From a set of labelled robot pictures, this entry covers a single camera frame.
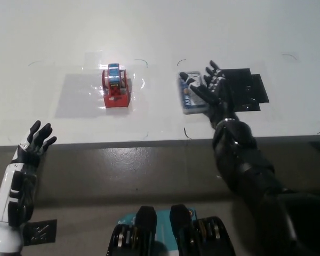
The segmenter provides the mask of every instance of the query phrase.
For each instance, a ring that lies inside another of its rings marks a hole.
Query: red box
[[[109,64],[102,72],[103,99],[106,108],[128,107],[131,97],[127,72],[119,64]]]

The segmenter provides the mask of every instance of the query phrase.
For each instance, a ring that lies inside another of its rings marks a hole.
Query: robotic hand
[[[2,180],[0,253],[20,255],[23,247],[22,230],[31,219],[34,209],[37,168],[48,147],[57,140],[56,137],[46,140],[52,133],[51,124],[39,130],[40,126],[41,122],[36,121],[21,140]]]
[[[320,196],[289,190],[275,178],[250,127],[234,112],[222,70],[213,61],[210,65],[213,70],[206,68],[209,76],[204,76],[207,86],[185,73],[180,76],[209,104],[217,168],[252,212],[265,255],[320,255]]]

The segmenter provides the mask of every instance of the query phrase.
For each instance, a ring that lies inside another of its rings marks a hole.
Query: plastic sheet
[[[108,65],[100,65],[99,69],[82,68],[73,74],[66,72],[55,117],[96,118],[104,115],[128,115],[137,109],[147,110],[142,108],[147,106],[147,100],[143,97],[143,91],[149,86],[147,67],[120,65],[119,69],[122,78],[120,93],[126,94],[129,91],[131,94],[128,107],[108,108],[106,105],[104,97],[108,93]]]

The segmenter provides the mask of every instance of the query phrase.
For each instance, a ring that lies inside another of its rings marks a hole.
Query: white surface
[[[35,119],[52,124],[59,145],[170,144],[187,139],[184,127],[193,141],[210,139],[205,116],[182,114],[177,75],[203,71],[211,59],[261,74],[270,103],[239,113],[256,137],[320,139],[320,1],[4,0],[0,146],[19,143]],[[84,104],[85,83],[63,89],[68,75],[100,79],[94,69],[111,62],[133,78],[128,110]],[[59,117],[61,106],[84,111]],[[84,116],[90,109],[94,114]]]

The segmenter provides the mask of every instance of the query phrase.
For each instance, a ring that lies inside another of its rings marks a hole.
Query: white robotic hand
[[[37,168],[56,137],[44,142],[51,133],[51,124],[39,130],[36,121],[21,140],[7,166],[0,187],[0,253],[20,253],[23,247],[22,229],[34,209]]]

